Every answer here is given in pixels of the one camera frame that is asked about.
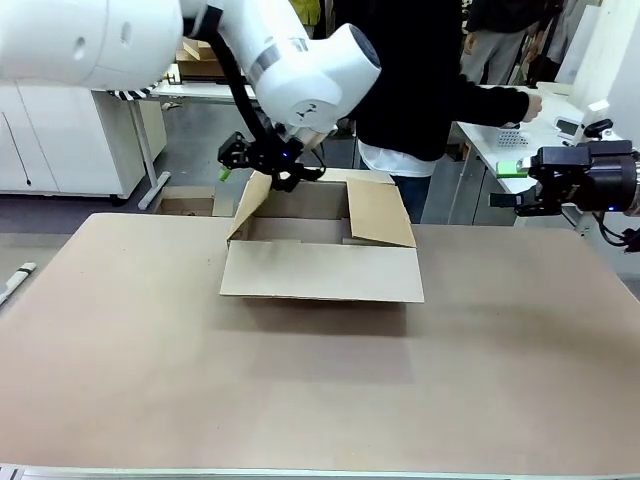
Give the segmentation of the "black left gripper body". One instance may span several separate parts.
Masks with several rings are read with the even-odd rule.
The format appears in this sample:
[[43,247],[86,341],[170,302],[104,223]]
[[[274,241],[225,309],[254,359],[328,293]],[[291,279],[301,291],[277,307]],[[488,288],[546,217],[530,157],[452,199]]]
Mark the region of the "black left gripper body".
[[255,140],[248,148],[249,167],[260,173],[291,173],[304,145],[296,138]]

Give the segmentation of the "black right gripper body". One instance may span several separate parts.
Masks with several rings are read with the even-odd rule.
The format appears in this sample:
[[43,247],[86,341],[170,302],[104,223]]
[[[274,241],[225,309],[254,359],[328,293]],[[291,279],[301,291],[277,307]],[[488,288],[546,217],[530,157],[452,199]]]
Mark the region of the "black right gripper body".
[[548,204],[631,204],[636,197],[636,151],[629,141],[542,147],[529,176]]

